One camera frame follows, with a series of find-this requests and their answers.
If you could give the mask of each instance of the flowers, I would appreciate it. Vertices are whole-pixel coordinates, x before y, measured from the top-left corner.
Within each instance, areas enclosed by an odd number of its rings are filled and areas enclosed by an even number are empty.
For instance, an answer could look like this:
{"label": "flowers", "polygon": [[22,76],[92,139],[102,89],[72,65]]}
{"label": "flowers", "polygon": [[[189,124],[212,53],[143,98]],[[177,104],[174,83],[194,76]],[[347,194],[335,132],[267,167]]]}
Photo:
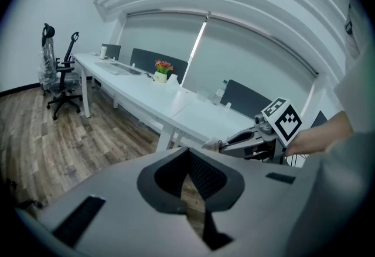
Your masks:
{"label": "flowers", "polygon": [[162,74],[168,74],[169,71],[173,71],[173,66],[166,61],[156,60],[155,61],[156,71]]}

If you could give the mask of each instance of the flower pot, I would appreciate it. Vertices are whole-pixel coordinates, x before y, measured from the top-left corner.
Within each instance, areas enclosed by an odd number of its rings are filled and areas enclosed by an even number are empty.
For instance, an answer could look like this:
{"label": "flower pot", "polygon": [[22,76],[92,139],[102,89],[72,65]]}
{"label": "flower pot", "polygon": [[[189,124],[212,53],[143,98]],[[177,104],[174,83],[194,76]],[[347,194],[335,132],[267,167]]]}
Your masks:
{"label": "flower pot", "polygon": [[166,83],[166,74],[155,72],[154,80],[160,83]]}

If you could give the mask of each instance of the plastic-wrapped chair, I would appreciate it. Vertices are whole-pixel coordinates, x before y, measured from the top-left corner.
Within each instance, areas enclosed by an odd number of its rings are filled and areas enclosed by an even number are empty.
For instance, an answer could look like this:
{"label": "plastic-wrapped chair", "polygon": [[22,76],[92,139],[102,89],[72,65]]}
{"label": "plastic-wrapped chair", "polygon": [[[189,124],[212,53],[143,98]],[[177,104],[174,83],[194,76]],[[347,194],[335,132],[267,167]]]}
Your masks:
{"label": "plastic-wrapped chair", "polygon": [[77,88],[81,84],[80,75],[77,73],[72,73],[74,67],[71,67],[70,65],[73,64],[74,61],[68,61],[70,58],[71,48],[73,47],[74,42],[78,39],[78,32],[71,36],[69,49],[65,55],[64,62],[61,62],[64,67],[58,67],[53,52],[52,37],[54,35],[54,29],[48,24],[45,24],[45,26],[46,31],[43,30],[42,37],[42,62],[38,69],[38,75],[39,81],[44,90],[49,90],[54,94],[61,93],[58,98],[49,101],[47,104],[47,109],[49,109],[50,104],[59,103],[52,116],[53,119],[57,119],[56,114],[64,103],[69,103],[70,105],[76,107],[77,112],[80,112],[80,107],[74,103],[72,99],[79,98],[82,100],[82,95],[66,95],[66,91]]}

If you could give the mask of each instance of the human arm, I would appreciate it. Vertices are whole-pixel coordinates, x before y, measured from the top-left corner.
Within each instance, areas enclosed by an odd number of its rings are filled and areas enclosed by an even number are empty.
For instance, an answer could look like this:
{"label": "human arm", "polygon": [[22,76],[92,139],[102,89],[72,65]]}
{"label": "human arm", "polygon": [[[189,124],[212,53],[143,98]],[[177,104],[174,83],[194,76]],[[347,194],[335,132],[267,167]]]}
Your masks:
{"label": "human arm", "polygon": [[289,144],[286,156],[323,152],[353,134],[349,119],[340,111],[323,125],[300,131]]}

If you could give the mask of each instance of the white desk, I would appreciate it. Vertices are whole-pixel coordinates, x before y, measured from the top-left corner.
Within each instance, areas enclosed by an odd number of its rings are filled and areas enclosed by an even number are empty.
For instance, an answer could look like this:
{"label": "white desk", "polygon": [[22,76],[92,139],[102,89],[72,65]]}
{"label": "white desk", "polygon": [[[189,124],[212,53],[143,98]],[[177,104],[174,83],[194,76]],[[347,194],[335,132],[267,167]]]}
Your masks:
{"label": "white desk", "polygon": [[213,137],[225,141],[238,131],[254,125],[252,119],[236,111],[225,110],[225,107],[215,106],[209,101],[197,100],[195,93],[182,87],[174,88],[156,83],[146,75],[113,75],[95,64],[105,62],[98,56],[75,54],[74,58],[82,68],[85,116],[90,117],[86,78],[91,74],[93,78],[115,92],[114,106],[117,104],[116,97],[124,98],[146,113],[157,117],[157,120],[163,124],[156,151],[168,148],[176,128],[182,132],[180,136],[187,133],[203,141],[208,141]]}

